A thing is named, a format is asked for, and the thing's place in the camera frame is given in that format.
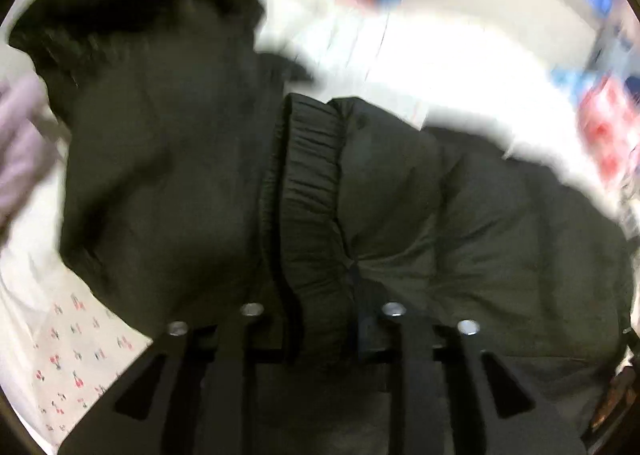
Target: pink cloth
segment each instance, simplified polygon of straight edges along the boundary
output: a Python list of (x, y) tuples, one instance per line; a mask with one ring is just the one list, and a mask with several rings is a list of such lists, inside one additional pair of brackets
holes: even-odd
[(0, 228), (51, 167), (53, 143), (36, 128), (47, 106), (47, 89), (36, 73), (12, 85), (0, 82)]
[(606, 76), (578, 107), (578, 126), (602, 182), (619, 190), (640, 160), (640, 118), (618, 79)]

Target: white fabric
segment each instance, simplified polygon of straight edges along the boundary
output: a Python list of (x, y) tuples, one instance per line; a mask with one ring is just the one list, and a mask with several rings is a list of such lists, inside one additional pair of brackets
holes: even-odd
[[(0, 36), (30, 1), (16, 2)], [(552, 165), (604, 212), (615, 213), (615, 200), (604, 194), (582, 151), (572, 107), (549, 85), (542, 63), (497, 29), (427, 9), (389, 13), (346, 0), (265, 1), (268, 16), (258, 46), (306, 63), (321, 80), (310, 95), (320, 100), (361, 96), (417, 128), (429, 121), (489, 133), (510, 153)], [(0, 52), (11, 74), (30, 67), (18, 53)], [(44, 438), (48, 453), (86, 410), (78, 399), (91, 404), (86, 387), (95, 400), (99, 385), (106, 388), (147, 341), (108, 317), (84, 283), (62, 266), (56, 250), (63, 176), (60, 163), (34, 191), (0, 252), (0, 385), (23, 421)], [(78, 302), (84, 311), (76, 308)], [(82, 323), (76, 321), (79, 316)], [(82, 335), (71, 329), (78, 330), (76, 323)], [(64, 340), (52, 335), (52, 327), (65, 330)], [(64, 345), (54, 351), (58, 341)], [(82, 372), (82, 388), (72, 375), (79, 374), (74, 351), (83, 359), (95, 358)], [(52, 363), (49, 358), (56, 354), (59, 359)], [(65, 412), (63, 419), (58, 409)]]

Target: lavender fabric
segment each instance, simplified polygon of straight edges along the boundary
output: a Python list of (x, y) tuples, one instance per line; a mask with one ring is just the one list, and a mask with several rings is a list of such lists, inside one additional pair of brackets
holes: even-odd
[(53, 143), (35, 125), (46, 105), (46, 86), (35, 73), (12, 85), (0, 81), (0, 228), (54, 162)]

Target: silver bolt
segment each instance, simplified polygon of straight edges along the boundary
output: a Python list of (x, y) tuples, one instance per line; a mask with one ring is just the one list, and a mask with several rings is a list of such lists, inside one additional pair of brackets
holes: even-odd
[(246, 303), (240, 308), (242, 316), (247, 318), (255, 318), (260, 316), (264, 312), (264, 307), (261, 303)]
[(478, 334), (480, 332), (480, 325), (477, 321), (463, 320), (458, 323), (458, 330), (460, 331), (460, 334), (464, 334), (465, 336), (473, 336), (474, 334)]
[(382, 306), (382, 312), (388, 317), (397, 318), (399, 316), (404, 316), (406, 309), (401, 303), (390, 301)]
[(172, 321), (166, 326), (169, 336), (184, 336), (189, 331), (189, 326), (184, 321)]

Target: puffer jacket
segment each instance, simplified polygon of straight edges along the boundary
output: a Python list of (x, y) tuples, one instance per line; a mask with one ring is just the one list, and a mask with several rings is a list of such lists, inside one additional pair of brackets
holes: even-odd
[[(258, 300), (290, 353), (323, 366), (350, 354), (356, 266), (389, 299), (478, 321), (584, 431), (629, 321), (620, 229), (479, 136), (419, 132), (358, 99), (282, 102), (284, 80), (305, 74), (253, 51), (261, 15), (257, 0), (36, 0), (17, 21), (10, 43), (72, 132), (66, 265), (151, 336)], [(360, 413), (373, 415), (360, 441), (384, 431), (375, 383), (314, 419), (331, 402), (320, 380), (302, 377), (309, 394), (262, 387), (265, 453), (357, 453), (322, 436)], [(339, 400), (353, 386), (331, 388)], [(283, 403), (308, 421), (279, 422)]]

